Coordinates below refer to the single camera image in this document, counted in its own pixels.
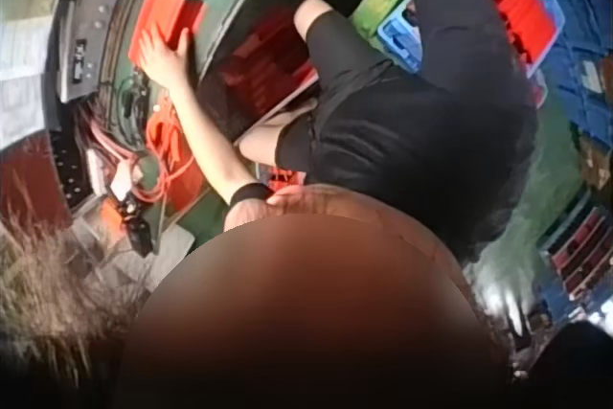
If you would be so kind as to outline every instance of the black wristband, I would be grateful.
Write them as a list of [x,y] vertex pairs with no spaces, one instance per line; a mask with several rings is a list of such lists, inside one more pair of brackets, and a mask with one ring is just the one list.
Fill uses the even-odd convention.
[[247,184],[246,186],[238,189],[230,200],[230,208],[234,208],[241,201],[257,199],[265,201],[270,198],[274,193],[261,183]]

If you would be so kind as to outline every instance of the blue storage bin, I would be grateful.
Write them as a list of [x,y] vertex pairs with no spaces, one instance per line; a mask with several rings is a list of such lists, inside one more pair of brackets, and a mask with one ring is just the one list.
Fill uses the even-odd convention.
[[557,98],[562,103],[566,117],[583,131],[589,132],[585,108],[583,107],[583,96],[580,91],[573,91],[562,87],[555,90]]
[[[410,24],[404,17],[407,6],[411,2],[413,2],[413,0],[403,0],[400,2],[396,9],[379,26],[377,35],[385,49],[396,56],[406,70],[415,73],[421,68],[423,50],[421,47],[419,28]],[[560,7],[557,0],[543,0],[543,3],[545,4],[545,9],[556,22],[556,34],[540,60],[528,66],[527,75],[529,78],[534,74],[542,60],[549,53],[549,50],[560,36],[566,22],[565,12],[563,8]]]
[[611,110],[602,102],[595,101],[589,97],[585,99],[584,104],[588,132],[592,137],[612,147],[613,115],[611,114]]
[[556,43],[541,66],[547,79],[555,86],[577,92],[579,90],[578,72],[571,51],[564,43]]
[[582,50],[573,50],[573,56],[581,90],[595,101],[605,103],[602,57]]
[[613,0],[589,0],[601,35],[602,46],[613,51]]
[[564,38],[572,47],[604,54],[596,18],[587,0],[557,0],[564,16]]
[[378,28],[377,34],[385,48],[399,58],[403,67],[412,73],[421,68],[422,48],[420,30],[404,19],[406,6],[413,0],[404,0]]

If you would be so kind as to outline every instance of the hand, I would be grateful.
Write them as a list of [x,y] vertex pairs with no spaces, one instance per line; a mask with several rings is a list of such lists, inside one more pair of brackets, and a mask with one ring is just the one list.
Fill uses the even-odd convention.
[[190,31],[184,29],[176,51],[171,50],[160,35],[159,29],[151,33],[143,31],[139,40],[141,46],[141,67],[148,77],[168,90],[188,81],[188,49]]

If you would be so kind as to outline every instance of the gray electronic device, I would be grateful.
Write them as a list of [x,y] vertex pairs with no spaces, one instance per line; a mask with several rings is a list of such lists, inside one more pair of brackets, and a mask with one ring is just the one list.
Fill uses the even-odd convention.
[[117,0],[66,0],[60,25],[60,71],[57,92],[62,102],[94,93],[106,38]]

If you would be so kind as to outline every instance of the floor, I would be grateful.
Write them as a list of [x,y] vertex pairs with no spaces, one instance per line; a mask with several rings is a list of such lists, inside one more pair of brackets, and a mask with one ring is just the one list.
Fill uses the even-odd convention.
[[546,270],[536,242],[582,183],[568,122],[555,98],[540,109],[539,121],[534,164],[511,224],[467,270],[478,298],[493,314],[501,312],[510,296],[530,308],[533,284]]

